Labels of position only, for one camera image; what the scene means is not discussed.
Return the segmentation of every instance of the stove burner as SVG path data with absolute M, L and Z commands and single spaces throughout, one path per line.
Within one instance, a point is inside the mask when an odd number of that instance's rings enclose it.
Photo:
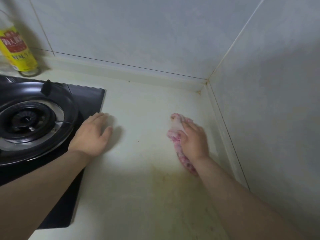
M 31 142 L 48 134 L 55 119 L 55 113 L 43 103 L 18 103 L 0 113 L 0 137 L 12 143 Z

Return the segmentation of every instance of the countertop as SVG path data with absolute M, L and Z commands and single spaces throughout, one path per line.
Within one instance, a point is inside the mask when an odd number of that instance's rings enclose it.
M 85 170 L 71 225 L 36 230 L 30 240 L 228 239 L 200 179 L 183 168 L 166 137 L 172 113 L 210 130 L 206 97 L 75 72 L 47 71 L 37 79 L 105 88 L 101 111 L 110 114 L 114 134 Z M 217 155 L 210 133 L 208 140 Z

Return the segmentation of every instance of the bottle label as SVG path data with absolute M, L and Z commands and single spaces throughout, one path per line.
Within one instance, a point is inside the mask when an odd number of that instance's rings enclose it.
M 14 26 L 0 30 L 0 50 L 13 68 L 28 72 L 38 67 L 37 61 Z

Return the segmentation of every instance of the cleaning cloth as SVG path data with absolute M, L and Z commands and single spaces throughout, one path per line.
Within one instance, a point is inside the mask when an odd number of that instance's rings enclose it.
M 198 175 L 195 167 L 192 165 L 190 160 L 183 154 L 182 147 L 181 147 L 181 137 L 178 131 L 185 130 L 182 126 L 182 122 L 193 122 L 192 119 L 184 117 L 181 114 L 173 113 L 171 115 L 171 129 L 167 133 L 167 137 L 171 139 L 171 141 L 174 143 L 174 149 L 177 152 L 178 158 L 182 165 L 193 175 Z

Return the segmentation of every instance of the black glass stovetop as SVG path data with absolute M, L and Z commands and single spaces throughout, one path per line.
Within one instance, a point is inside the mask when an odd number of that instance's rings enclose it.
M 0 91 L 3 85 L 23 82 L 38 82 L 38 80 L 0 75 Z M 30 161 L 23 161 L 13 165 L 0 167 L 0 186 L 13 181 L 27 173 L 30 173 L 31 171 L 43 165 L 46 165 L 47 163 L 60 157 L 68 150 L 68 145 L 82 122 L 90 115 L 93 115 L 96 112 L 100 112 L 106 92 L 105 89 L 56 82 L 53 83 L 69 91 L 78 105 L 79 113 L 73 131 L 61 145 L 59 145 L 53 151 L 45 154 L 44 156 L 35 158 Z M 60 198 L 60 200 L 57 202 L 48 216 L 44 219 L 38 229 L 63 228 L 70 225 L 74 215 L 74 209 L 77 202 L 78 191 L 80 188 L 83 172 L 84 170 L 82 170 L 74 179 L 70 187 Z

